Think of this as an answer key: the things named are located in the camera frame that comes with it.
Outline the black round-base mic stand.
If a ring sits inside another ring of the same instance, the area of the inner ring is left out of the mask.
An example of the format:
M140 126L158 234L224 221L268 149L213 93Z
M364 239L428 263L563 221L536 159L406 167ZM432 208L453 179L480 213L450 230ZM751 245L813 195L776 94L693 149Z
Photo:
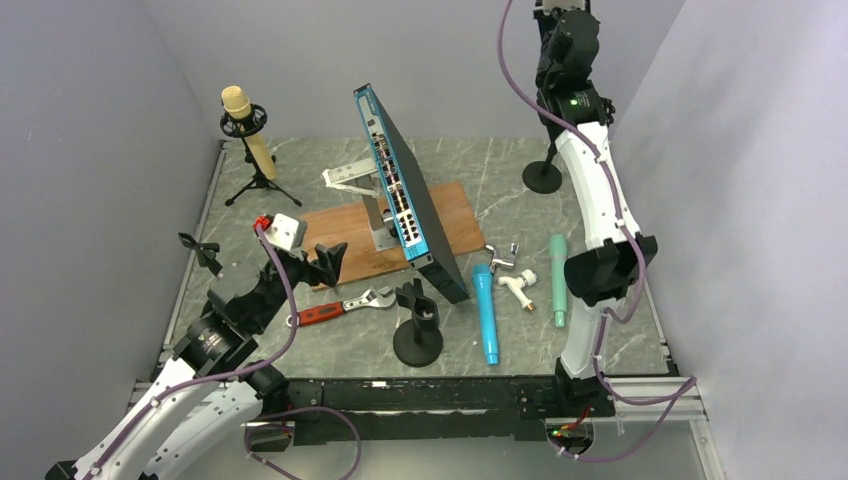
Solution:
M223 266L217 260L217 254L221 251L219 243L200 242L185 232L179 232L178 238L185 248L195 253L195 258L200 268L207 269L215 277L220 276Z

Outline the black stand of green microphone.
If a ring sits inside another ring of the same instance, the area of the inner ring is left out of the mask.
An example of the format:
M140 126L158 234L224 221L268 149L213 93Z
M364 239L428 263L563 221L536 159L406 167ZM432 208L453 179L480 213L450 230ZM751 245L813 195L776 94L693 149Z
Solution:
M413 368L431 365L443 349L437 303L424 294L420 278L397 287L395 295L398 305L410 312L410 318L402 322L393 335L396 357Z

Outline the blue microphone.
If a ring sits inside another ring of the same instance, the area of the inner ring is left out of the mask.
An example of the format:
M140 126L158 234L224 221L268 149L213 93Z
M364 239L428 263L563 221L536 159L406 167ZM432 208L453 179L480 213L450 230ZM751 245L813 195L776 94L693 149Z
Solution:
M488 265L475 264L472 267L471 278L478 306L484 359L487 365L498 365L500 352L492 294L493 275Z

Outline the black stand with shock mount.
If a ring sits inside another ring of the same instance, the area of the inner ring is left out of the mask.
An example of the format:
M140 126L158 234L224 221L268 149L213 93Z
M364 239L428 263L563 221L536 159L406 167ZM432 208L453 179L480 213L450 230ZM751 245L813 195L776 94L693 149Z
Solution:
M544 160L528 163L522 171L522 182L538 194L551 194L562 185L562 173L553 165L557 147L550 143Z

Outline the mint green microphone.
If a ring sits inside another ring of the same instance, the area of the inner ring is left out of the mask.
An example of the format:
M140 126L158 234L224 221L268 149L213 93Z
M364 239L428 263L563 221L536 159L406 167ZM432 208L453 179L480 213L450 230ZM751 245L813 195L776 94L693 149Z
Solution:
M562 234L554 234L548 243L551 265L552 316L557 328L564 328L567 317L567 287L565 263L567 260L567 242Z

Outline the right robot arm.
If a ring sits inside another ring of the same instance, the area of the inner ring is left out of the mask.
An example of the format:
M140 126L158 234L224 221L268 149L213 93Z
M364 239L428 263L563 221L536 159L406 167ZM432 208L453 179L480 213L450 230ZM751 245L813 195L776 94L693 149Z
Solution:
M584 224L585 250L557 268L574 300L564 350L556 362L551 401L574 415L599 407L606 390L596 376L604 365L605 320L632 287L642 289L657 253L655 237L641 233L621 191L609 145L615 108L590 76L599 51L600 23L586 1L534 9L541 47L535 85L540 118L574 187Z

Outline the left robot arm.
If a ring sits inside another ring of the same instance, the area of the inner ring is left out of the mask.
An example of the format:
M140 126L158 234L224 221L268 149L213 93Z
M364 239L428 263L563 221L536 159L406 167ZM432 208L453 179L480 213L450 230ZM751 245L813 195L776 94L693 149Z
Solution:
M55 463L48 479L175 479L226 433L257 416L279 417L289 382L271 360L251 361L264 333L300 284L334 286L345 243L317 246L316 259L266 239L260 267L225 266L215 244L201 265L216 276L198 318L173 347L150 388L107 436L77 460Z

